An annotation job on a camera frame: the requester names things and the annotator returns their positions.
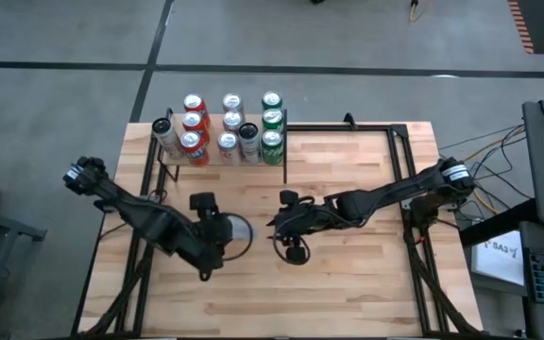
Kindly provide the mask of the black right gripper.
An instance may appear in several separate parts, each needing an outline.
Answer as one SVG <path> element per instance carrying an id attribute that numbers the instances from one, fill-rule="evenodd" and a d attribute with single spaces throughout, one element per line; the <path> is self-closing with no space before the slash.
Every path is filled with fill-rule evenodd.
<path id="1" fill-rule="evenodd" d="M 279 212 L 266 224 L 274 227 L 267 239 L 275 240 L 275 252 L 287 264 L 306 264 L 311 250 L 303 235 L 314 231 L 316 222 L 315 198 L 311 195 L 299 196 L 297 192 L 280 192 Z"/>

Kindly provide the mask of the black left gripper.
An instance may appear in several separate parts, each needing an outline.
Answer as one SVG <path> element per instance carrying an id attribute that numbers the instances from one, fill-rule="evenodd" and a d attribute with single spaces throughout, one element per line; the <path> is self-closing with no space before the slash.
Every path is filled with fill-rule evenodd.
<path id="1" fill-rule="evenodd" d="M 224 264 L 232 224 L 229 216 L 219 211 L 212 192 L 190 195 L 190 210 L 197 212 L 199 220 L 180 237 L 177 254 L 197 270 L 201 281 L 208 281 L 213 271 Z"/>

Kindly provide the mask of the green Sprite can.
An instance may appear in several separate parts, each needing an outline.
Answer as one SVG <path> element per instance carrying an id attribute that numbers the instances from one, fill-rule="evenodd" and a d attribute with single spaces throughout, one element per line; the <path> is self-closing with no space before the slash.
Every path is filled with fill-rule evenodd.
<path id="1" fill-rule="evenodd" d="M 263 94 L 262 106 L 263 110 L 280 110 L 282 108 L 282 97 L 278 92 L 268 91 Z"/>
<path id="2" fill-rule="evenodd" d="M 262 158 L 268 165 L 278 165 L 283 160 L 283 137 L 277 130 L 269 129 L 262 136 Z"/>
<path id="3" fill-rule="evenodd" d="M 263 112 L 262 116 L 264 130 L 276 130 L 278 133 L 283 132 L 284 115 L 282 110 L 269 109 Z"/>

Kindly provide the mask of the red Fanta can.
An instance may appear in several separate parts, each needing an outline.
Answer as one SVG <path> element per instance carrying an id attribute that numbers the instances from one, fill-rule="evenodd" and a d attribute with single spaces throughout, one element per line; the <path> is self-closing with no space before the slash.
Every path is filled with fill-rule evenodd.
<path id="1" fill-rule="evenodd" d="M 201 115 L 208 115 L 206 102 L 202 96 L 197 93 L 189 93 L 183 99 L 183 107 L 186 111 L 199 112 Z"/>
<path id="2" fill-rule="evenodd" d="M 209 164 L 210 157 L 207 146 L 199 133 L 195 131 L 184 132 L 180 137 L 180 144 L 191 165 L 205 166 Z"/>
<path id="3" fill-rule="evenodd" d="M 204 139 L 209 138 L 209 132 L 205 119 L 200 112 L 188 111 L 183 115 L 182 125 L 185 131 L 198 133 Z"/>

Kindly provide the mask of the silver white can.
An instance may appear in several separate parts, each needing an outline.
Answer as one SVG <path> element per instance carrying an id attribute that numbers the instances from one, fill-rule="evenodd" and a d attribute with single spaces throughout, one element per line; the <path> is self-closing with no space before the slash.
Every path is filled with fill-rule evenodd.
<path id="1" fill-rule="evenodd" d="M 223 164 L 238 166 L 241 163 L 239 140 L 236 134 L 230 131 L 222 132 L 218 136 L 217 146 Z"/>

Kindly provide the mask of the white Celsius Arctic Vibe can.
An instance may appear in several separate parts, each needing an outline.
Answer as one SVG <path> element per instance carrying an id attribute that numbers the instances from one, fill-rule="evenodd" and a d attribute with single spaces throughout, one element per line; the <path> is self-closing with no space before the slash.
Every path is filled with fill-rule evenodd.
<path id="1" fill-rule="evenodd" d="M 258 127 L 253 123 L 240 126 L 239 140 L 243 159 L 248 164 L 256 164 L 261 160 L 261 141 Z"/>

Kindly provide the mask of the pink silver can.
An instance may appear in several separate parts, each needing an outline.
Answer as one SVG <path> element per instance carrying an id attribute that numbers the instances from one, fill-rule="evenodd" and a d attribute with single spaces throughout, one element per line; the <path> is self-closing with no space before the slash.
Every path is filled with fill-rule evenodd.
<path id="1" fill-rule="evenodd" d="M 225 131 L 238 134 L 245 120 L 240 112 L 231 110 L 224 113 L 222 123 Z"/>

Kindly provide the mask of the white Celsius can black lid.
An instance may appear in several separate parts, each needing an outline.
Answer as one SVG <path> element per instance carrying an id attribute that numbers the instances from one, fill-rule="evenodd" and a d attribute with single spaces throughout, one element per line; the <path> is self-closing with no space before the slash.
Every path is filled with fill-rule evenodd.
<path id="1" fill-rule="evenodd" d="M 162 149 L 172 160 L 179 160 L 185 157 L 179 136 L 170 119 L 159 118 L 154 121 L 152 124 L 152 132 L 161 144 Z"/>

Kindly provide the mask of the silver Diet Coke can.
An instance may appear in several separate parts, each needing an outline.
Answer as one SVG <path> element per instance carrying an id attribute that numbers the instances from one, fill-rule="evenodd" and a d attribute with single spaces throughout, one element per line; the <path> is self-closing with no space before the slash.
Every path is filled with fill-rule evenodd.
<path id="1" fill-rule="evenodd" d="M 236 111 L 244 113 L 243 99 L 238 93 L 227 93 L 222 99 L 224 111 Z"/>

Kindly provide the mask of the wooden shelf board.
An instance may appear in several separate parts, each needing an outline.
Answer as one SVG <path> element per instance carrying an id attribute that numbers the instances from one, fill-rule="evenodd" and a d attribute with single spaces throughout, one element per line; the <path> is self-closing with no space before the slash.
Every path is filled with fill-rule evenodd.
<path id="1" fill-rule="evenodd" d="M 175 132 L 178 134 L 178 136 L 181 136 L 181 134 L 185 132 L 185 129 L 182 125 L 183 116 L 184 116 L 184 113 L 181 113 L 181 112 L 172 113 L 170 116 L 170 121 L 172 122 L 173 128 Z M 211 118 L 211 125 L 209 128 L 210 143 L 207 145 L 207 152 L 210 159 L 209 165 L 224 165 L 224 162 L 222 161 L 221 153 L 217 146 L 217 138 L 224 131 L 224 127 L 222 123 L 223 115 L 211 113 L 210 118 Z M 255 124 L 258 127 L 258 130 L 260 131 L 260 133 L 263 133 L 264 126 L 263 126 L 261 115 L 247 114 L 246 121 L 248 123 Z M 187 158 L 174 160 L 166 151 L 163 152 L 161 156 L 161 161 L 166 165 L 191 166 Z"/>

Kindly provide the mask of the black support beam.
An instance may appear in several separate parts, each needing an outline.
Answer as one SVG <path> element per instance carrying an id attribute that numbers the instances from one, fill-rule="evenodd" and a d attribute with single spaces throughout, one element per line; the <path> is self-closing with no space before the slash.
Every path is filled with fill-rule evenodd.
<path id="1" fill-rule="evenodd" d="M 537 221 L 536 200 L 532 198 L 461 230 L 459 236 L 463 247 L 471 247 L 507 232 L 518 230 L 520 222 Z"/>

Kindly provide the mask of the white paper sign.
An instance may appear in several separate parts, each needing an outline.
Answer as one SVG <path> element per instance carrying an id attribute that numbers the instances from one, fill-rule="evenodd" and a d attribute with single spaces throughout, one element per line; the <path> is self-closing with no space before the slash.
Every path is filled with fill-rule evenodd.
<path id="1" fill-rule="evenodd" d="M 520 232 L 510 231 L 473 246 L 471 270 L 476 274 L 524 286 Z"/>

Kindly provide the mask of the wooden shelf with black frame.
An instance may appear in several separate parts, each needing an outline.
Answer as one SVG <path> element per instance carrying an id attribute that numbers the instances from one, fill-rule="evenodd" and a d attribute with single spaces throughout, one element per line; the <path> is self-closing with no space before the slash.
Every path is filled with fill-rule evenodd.
<path id="1" fill-rule="evenodd" d="M 170 116 L 172 114 L 172 109 L 171 108 L 168 108 L 166 110 L 166 115 L 165 117 L 170 119 Z M 159 149 L 159 154 L 157 156 L 157 161 L 158 163 L 161 165 L 161 166 L 164 166 L 167 170 L 169 170 L 171 167 L 174 168 L 174 171 L 172 171 L 171 173 L 167 173 L 167 175 L 173 179 L 173 180 L 177 180 L 179 178 L 179 168 L 181 166 L 186 166 L 186 165 L 166 165 L 162 162 L 162 154 L 163 154 L 164 150 L 160 147 Z M 287 182 L 287 151 L 285 149 L 283 149 L 283 160 L 280 164 L 278 164 L 278 166 L 281 166 L 282 167 L 282 182 L 283 183 L 286 183 Z"/>

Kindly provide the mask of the black aluminium table frame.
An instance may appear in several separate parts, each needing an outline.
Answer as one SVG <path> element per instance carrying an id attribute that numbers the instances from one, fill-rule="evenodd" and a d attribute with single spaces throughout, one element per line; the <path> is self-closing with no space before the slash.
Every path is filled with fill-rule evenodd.
<path id="1" fill-rule="evenodd" d="M 427 122 L 294 123 L 287 133 L 287 182 L 282 167 L 181 166 L 178 179 L 147 169 L 151 126 L 126 128 L 115 181 L 132 193 L 162 180 L 166 202 L 183 213 L 192 193 L 212 192 L 220 208 L 245 217 L 252 242 L 229 246 L 232 261 L 208 281 L 178 257 L 156 252 L 146 280 L 131 293 L 113 332 L 160 338 L 415 337 L 451 330 L 447 314 L 411 270 L 403 240 L 405 210 L 391 205 L 360 229 L 307 238 L 313 255 L 295 266 L 267 236 L 280 192 L 316 198 L 371 190 L 433 165 L 438 158 Z"/>

